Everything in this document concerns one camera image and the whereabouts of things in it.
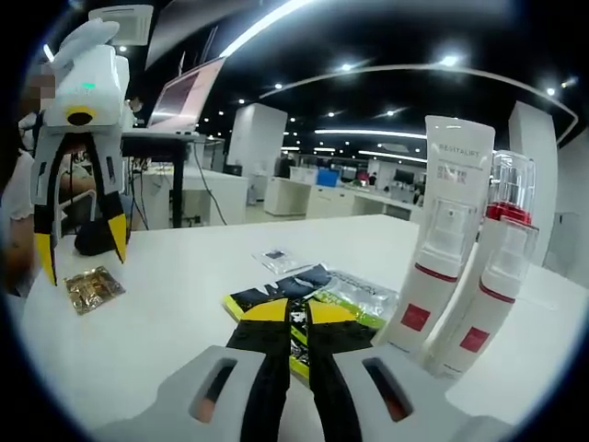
white pillar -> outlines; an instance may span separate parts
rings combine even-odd
[[[558,148],[552,117],[544,111],[517,101],[509,118],[512,151],[536,163],[536,198],[532,223],[540,229],[532,263],[542,265],[548,250],[558,189]]]
[[[243,176],[272,176],[283,146],[286,112],[259,103],[237,111],[227,164],[240,164]]]

red label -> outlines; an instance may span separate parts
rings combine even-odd
[[[488,337],[489,334],[486,331],[470,327],[470,330],[462,340],[462,343],[460,343],[460,346],[472,353],[477,353],[480,350],[480,347],[485,344]]]
[[[414,306],[413,304],[409,304],[407,310],[405,310],[401,324],[406,325],[410,329],[413,329],[417,332],[420,332],[429,317],[429,311]]]

laptop screen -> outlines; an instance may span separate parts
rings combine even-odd
[[[147,127],[193,131],[224,62],[225,58],[212,60],[166,83]]]

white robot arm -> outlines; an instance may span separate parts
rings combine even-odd
[[[72,32],[55,55],[55,100],[45,111],[32,170],[35,239],[41,264],[56,284],[52,224],[57,174],[72,145],[84,145],[94,169],[98,205],[108,219],[115,249],[125,259],[126,222],[118,189],[122,181],[121,119],[129,65],[107,43],[119,30],[100,18]]]

